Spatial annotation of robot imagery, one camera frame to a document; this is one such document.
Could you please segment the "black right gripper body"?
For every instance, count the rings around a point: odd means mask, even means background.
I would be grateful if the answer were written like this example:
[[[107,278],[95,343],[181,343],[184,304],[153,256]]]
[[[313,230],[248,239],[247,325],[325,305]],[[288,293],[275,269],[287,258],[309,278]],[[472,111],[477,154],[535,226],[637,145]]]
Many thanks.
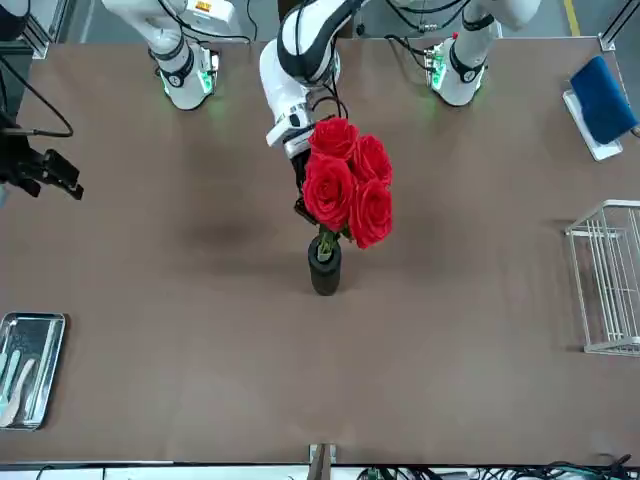
[[[42,156],[29,144],[28,133],[6,113],[1,114],[1,182],[44,179]]]

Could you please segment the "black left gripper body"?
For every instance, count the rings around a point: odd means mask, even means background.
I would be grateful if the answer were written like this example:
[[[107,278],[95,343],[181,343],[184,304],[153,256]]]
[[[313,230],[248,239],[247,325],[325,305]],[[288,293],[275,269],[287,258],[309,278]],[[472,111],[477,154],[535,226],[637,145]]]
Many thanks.
[[[295,184],[300,198],[303,197],[303,184],[306,180],[306,165],[308,161],[308,151],[300,152],[290,158],[290,163],[292,165],[295,176]]]

